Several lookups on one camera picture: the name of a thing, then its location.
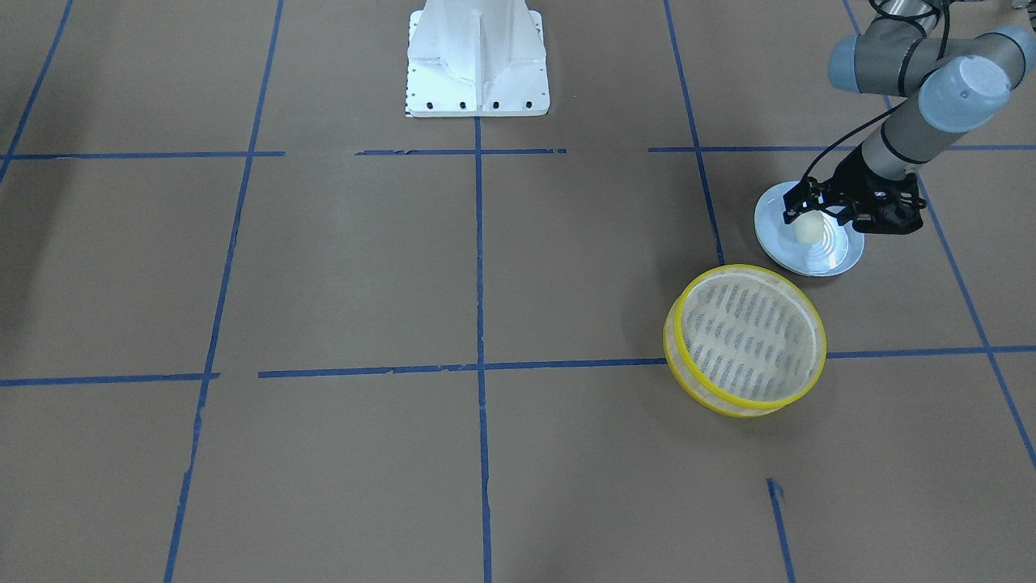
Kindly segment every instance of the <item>yellow basket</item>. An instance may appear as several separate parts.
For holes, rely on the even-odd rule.
[[[663,342],[684,390],[730,417],[767,415],[802,399],[827,359],[824,325],[802,290],[745,264],[692,281],[669,311]]]

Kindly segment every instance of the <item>yellow rim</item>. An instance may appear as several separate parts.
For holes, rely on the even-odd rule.
[[[719,385],[717,385],[716,383],[713,383],[712,380],[709,379],[709,377],[707,377],[706,374],[698,369],[698,367],[694,363],[694,360],[691,358],[691,353],[687,351],[687,343],[684,342],[684,327],[682,325],[683,317],[681,315],[684,314],[684,304],[687,303],[687,297],[690,296],[691,290],[694,289],[696,285],[704,281],[707,278],[712,276],[717,272],[722,272],[725,270],[731,270],[736,268],[758,271],[767,275],[776,276],[778,280],[783,281],[785,284],[787,284],[787,286],[790,288],[793,293],[799,298],[799,300],[802,301],[802,305],[806,309],[806,312],[809,313],[809,315],[813,317],[814,322],[816,322],[816,336],[817,336],[816,341],[817,341],[817,348],[819,349],[821,352],[819,366],[816,368],[816,372],[813,373],[813,376],[812,378],[810,378],[809,382],[806,383],[805,388],[803,388],[801,391],[789,398],[785,398],[780,401],[759,402],[759,401],[750,401],[731,395],[720,388]],[[745,409],[776,409],[799,401],[800,399],[805,397],[806,393],[810,391],[810,389],[813,388],[813,385],[815,385],[816,381],[821,378],[821,373],[824,371],[824,366],[827,363],[828,336],[827,332],[824,330],[824,322],[821,320],[821,315],[816,312],[816,309],[813,307],[813,303],[809,301],[809,298],[807,298],[806,295],[802,293],[802,289],[799,289],[799,287],[796,284],[788,281],[788,279],[783,276],[782,274],[774,272],[767,268],[758,267],[755,265],[748,265],[744,263],[731,263],[728,265],[722,265],[707,270],[706,272],[694,278],[694,281],[692,281],[691,284],[684,289],[684,293],[681,294],[680,299],[677,300],[677,310],[673,316],[674,318],[672,323],[672,330],[677,338],[677,350],[680,352],[680,358],[687,367],[687,369],[691,372],[691,375],[694,375],[694,378],[698,381],[698,383],[700,383],[701,386],[703,386],[704,388],[709,389],[716,397],[732,405],[744,407]],[[668,354],[668,349],[666,349],[666,357],[667,359],[670,357],[670,355]],[[684,382],[680,379],[680,375],[675,375],[675,377],[677,380],[680,381],[681,385],[684,385]],[[688,390],[688,392],[691,393],[691,397],[694,397],[698,401],[698,403],[702,403],[701,400],[697,399],[697,397],[693,395],[693,391]],[[710,407],[704,403],[702,403],[702,405],[706,405],[706,407],[709,407],[710,409],[716,411],[715,408]],[[723,411],[718,411],[718,413],[729,415],[729,413],[725,413]]]
[[[672,373],[672,376],[677,379],[677,382],[680,383],[681,388],[684,389],[684,392],[691,396],[691,399],[698,402],[698,404],[700,404],[702,407],[709,409],[710,411],[713,411],[714,413],[719,413],[720,415],[726,415],[727,417],[733,417],[737,419],[754,419],[755,417],[759,417],[759,415],[742,415],[740,413],[724,411],[716,407],[715,405],[709,403],[708,401],[701,399],[698,396],[698,393],[694,389],[692,389],[690,385],[687,384],[687,381],[685,381],[683,375],[681,375],[680,372],[677,371],[677,368],[672,366],[672,355],[669,354],[669,344],[665,342],[664,333],[662,334],[662,350],[665,351],[665,362],[669,366],[669,373]]]

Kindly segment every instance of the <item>black cable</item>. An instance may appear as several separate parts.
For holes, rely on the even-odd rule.
[[[946,43],[950,41],[951,0],[942,0],[942,2],[943,2],[943,39],[939,43],[939,57],[937,58],[937,60],[940,60],[946,56]]]
[[[867,122],[866,122],[866,123],[864,123],[863,125],[860,125],[860,126],[859,126],[859,127],[857,127],[856,129],[853,129],[853,130],[852,130],[852,132],[850,132],[848,134],[845,134],[844,136],[842,136],[842,137],[838,138],[838,140],[837,140],[837,141],[836,141],[835,143],[833,143],[833,144],[829,145],[829,146],[828,146],[828,147],[827,147],[827,148],[826,148],[826,149],[825,149],[824,151],[822,151],[822,152],[821,152],[821,154],[819,154],[819,155],[817,155],[817,156],[816,156],[815,158],[813,158],[813,162],[812,162],[812,163],[811,163],[811,164],[809,165],[809,168],[806,168],[806,171],[805,171],[805,172],[803,172],[803,174],[802,174],[802,181],[805,181],[805,180],[806,180],[806,179],[807,179],[807,178],[809,177],[809,173],[813,171],[813,168],[815,168],[815,167],[816,167],[816,164],[817,164],[817,163],[818,163],[818,162],[819,162],[821,159],[823,159],[825,155],[827,155],[827,154],[831,153],[832,151],[834,151],[834,149],[835,149],[836,147],[840,146],[840,145],[842,144],[842,142],[844,142],[845,140],[847,140],[847,139],[852,138],[853,136],[855,136],[855,135],[859,134],[860,132],[862,132],[862,130],[866,129],[867,127],[870,127],[870,126],[871,126],[871,125],[873,125],[874,123],[877,123],[877,122],[879,122],[879,121],[881,121],[882,119],[885,119],[886,117],[888,117],[888,116],[892,115],[892,113],[893,113],[893,112],[894,112],[895,110],[897,110],[897,109],[899,109],[899,106],[898,106],[898,105],[897,105],[896,107],[894,107],[894,108],[892,108],[892,109],[890,109],[890,110],[886,111],[885,113],[883,113],[883,114],[879,115],[877,117],[875,117],[875,118],[871,119],[870,121],[867,121]]]
[[[924,0],[924,3],[928,5],[928,11],[927,12],[922,12],[920,14],[916,14],[916,16],[913,16],[913,17],[904,17],[904,16],[900,16],[900,14],[893,14],[893,13],[890,13],[890,12],[886,12],[885,8],[883,8],[882,6],[884,4],[886,4],[886,3],[888,3],[891,0],[884,0],[884,1],[882,1],[882,0],[867,0],[867,1],[870,3],[870,7],[873,8],[875,12],[877,12],[879,14],[881,14],[883,18],[887,18],[889,20],[894,20],[894,21],[898,21],[898,22],[916,22],[916,21],[924,20],[924,19],[926,19],[928,17],[939,18],[939,8],[937,8],[934,5],[932,5],[930,0]],[[940,1],[945,6],[945,4],[946,4],[945,0],[940,0]]]

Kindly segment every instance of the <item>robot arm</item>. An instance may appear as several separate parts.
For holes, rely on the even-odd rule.
[[[918,194],[917,169],[988,121],[1036,65],[1036,37],[1026,29],[1001,27],[943,47],[928,38],[944,18],[934,7],[939,0],[871,3],[879,17],[866,33],[843,39],[832,54],[832,84],[908,98],[830,179],[805,176],[784,195],[785,224],[822,210],[839,224],[852,221],[859,232],[921,228],[926,202]]]

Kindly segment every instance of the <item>metal plate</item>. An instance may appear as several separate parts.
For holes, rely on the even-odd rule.
[[[811,276],[830,276],[848,270],[863,255],[863,234],[851,223],[824,214],[824,237],[814,244],[796,240],[795,229],[784,224],[784,194],[796,183],[774,185],[755,204],[755,236],[768,255],[782,267]]]

